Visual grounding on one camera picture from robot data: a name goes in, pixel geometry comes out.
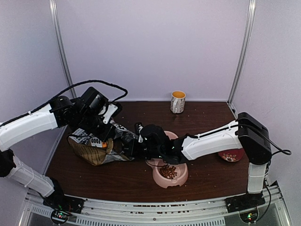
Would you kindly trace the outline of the front aluminium rail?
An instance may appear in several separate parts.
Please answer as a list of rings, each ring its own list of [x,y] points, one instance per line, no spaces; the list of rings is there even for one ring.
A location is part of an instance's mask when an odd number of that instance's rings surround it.
[[[263,218],[254,224],[242,220],[245,213],[258,210],[259,217],[269,203],[259,207],[228,212],[223,198],[163,203],[111,202],[86,199],[81,213],[72,213],[63,226],[292,226],[284,199],[271,189],[271,203]],[[42,199],[27,194],[17,226],[55,226],[50,216],[53,209]]]

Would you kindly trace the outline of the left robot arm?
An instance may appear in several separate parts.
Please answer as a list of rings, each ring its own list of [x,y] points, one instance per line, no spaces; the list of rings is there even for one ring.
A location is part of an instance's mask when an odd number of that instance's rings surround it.
[[[0,176],[14,180],[24,187],[36,191],[43,200],[54,209],[64,210],[70,207],[59,182],[42,175],[36,167],[22,161],[13,147],[29,144],[42,148],[42,141],[56,129],[70,127],[82,129],[101,141],[108,139],[111,130],[110,120],[118,107],[109,102],[93,87],[89,87],[82,96],[70,99],[58,95],[36,110],[25,113],[16,120],[0,125]]]

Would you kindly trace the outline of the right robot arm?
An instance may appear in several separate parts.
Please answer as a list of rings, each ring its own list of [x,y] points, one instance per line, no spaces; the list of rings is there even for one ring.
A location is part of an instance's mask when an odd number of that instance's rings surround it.
[[[136,125],[136,134],[127,147],[128,157],[161,158],[169,164],[182,164],[226,150],[243,149],[249,159],[247,193],[241,204],[250,208],[259,200],[265,171],[271,160],[268,129],[246,112],[220,128],[196,135],[170,139],[157,125]]]

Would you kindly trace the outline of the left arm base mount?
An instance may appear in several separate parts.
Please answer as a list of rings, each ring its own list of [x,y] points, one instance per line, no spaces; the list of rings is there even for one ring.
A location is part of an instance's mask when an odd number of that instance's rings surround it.
[[[80,214],[84,206],[84,200],[70,196],[64,196],[62,200],[43,197],[43,205],[50,207],[53,211],[50,214],[51,221],[56,225],[66,223],[74,213]]]

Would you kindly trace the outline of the aluminium frame post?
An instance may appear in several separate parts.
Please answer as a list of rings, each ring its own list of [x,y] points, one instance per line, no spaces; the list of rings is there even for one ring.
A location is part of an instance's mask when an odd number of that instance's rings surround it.
[[[247,50],[248,50],[248,46],[250,43],[252,31],[253,31],[255,13],[256,13],[256,0],[249,0],[249,6],[248,6],[248,11],[247,11],[246,25],[245,25],[245,31],[244,31],[241,51],[239,54],[238,64],[237,64],[234,80],[232,83],[232,87],[230,90],[230,95],[229,95],[228,101],[227,101],[229,106],[233,106],[235,93],[237,91],[239,80],[242,75],[244,63],[246,60]]]
[[[60,56],[60,60],[61,60],[61,63],[62,63],[64,76],[65,76],[67,85],[69,87],[73,84],[73,82],[72,82],[72,78],[71,78],[71,75],[70,75],[70,70],[69,70],[69,67],[68,67],[66,53],[65,53],[65,50],[64,50],[63,38],[62,38],[61,29],[60,29],[60,23],[59,23],[56,0],[49,0],[49,6],[50,6],[50,14],[52,16],[52,21],[53,21],[53,25],[54,25],[59,56]]]

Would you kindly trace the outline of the floral ceramic mug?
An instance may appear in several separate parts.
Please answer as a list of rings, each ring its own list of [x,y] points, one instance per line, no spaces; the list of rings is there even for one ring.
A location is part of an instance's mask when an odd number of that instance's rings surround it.
[[[186,94],[183,91],[173,91],[171,96],[170,110],[174,114],[180,114],[184,111]]]

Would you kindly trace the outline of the red floral saucer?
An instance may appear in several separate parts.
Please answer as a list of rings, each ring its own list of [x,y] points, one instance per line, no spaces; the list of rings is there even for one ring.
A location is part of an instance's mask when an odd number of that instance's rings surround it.
[[[218,152],[218,156],[227,162],[238,162],[244,156],[243,149],[231,149]]]

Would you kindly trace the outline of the right aluminium frame post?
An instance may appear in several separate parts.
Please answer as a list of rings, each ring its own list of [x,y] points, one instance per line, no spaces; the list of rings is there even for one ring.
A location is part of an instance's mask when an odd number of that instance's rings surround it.
[[[239,54],[238,64],[237,64],[234,80],[232,83],[232,87],[230,90],[230,95],[229,95],[228,101],[227,101],[229,106],[233,106],[235,93],[237,91],[239,80],[242,75],[244,63],[246,60],[247,50],[248,50],[248,46],[250,43],[252,31],[253,31],[255,13],[256,13],[256,0],[249,0],[249,6],[248,6],[248,11],[247,11],[246,25],[245,25],[245,31],[244,31],[241,51]]]

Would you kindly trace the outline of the left aluminium frame post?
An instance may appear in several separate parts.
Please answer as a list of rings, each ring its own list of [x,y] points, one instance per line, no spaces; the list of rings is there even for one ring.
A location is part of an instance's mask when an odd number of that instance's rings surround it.
[[[64,76],[65,76],[67,85],[69,87],[73,84],[73,82],[72,82],[72,78],[71,78],[71,75],[70,75],[70,70],[69,70],[69,67],[68,67],[66,53],[65,53],[65,50],[64,50],[63,38],[62,38],[61,29],[60,29],[60,23],[59,23],[56,0],[49,0],[49,6],[50,6],[50,14],[52,16],[52,21],[53,21],[53,25],[54,25],[59,56],[60,56],[60,60],[61,60],[61,63],[62,63]]]

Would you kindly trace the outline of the pink double pet bowl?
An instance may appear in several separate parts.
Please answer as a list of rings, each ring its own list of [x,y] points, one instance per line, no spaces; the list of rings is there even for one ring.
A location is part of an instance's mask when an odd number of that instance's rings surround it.
[[[158,157],[145,160],[152,169],[154,182],[162,188],[183,186],[189,175],[187,164],[171,164],[165,145],[160,145],[158,150]]]

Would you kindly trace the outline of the brown pet food bag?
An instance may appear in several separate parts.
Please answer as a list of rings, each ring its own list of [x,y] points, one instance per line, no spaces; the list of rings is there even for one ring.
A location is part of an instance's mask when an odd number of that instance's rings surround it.
[[[93,166],[99,166],[113,161],[131,161],[134,157],[127,154],[127,148],[138,140],[138,135],[121,124],[111,120],[112,138],[103,142],[93,134],[87,134],[83,129],[77,129],[67,136],[68,145],[81,159]]]

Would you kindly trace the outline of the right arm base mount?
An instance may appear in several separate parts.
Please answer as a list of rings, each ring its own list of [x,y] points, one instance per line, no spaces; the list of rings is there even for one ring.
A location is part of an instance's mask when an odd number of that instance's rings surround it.
[[[228,213],[238,212],[244,223],[255,223],[259,218],[258,206],[266,203],[263,194],[243,194],[226,198]]]

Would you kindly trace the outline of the brown kibble pet food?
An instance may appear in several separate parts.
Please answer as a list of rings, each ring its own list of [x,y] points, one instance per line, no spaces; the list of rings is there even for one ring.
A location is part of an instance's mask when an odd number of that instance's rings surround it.
[[[174,179],[177,176],[176,167],[171,165],[161,167],[159,173],[166,179]]]

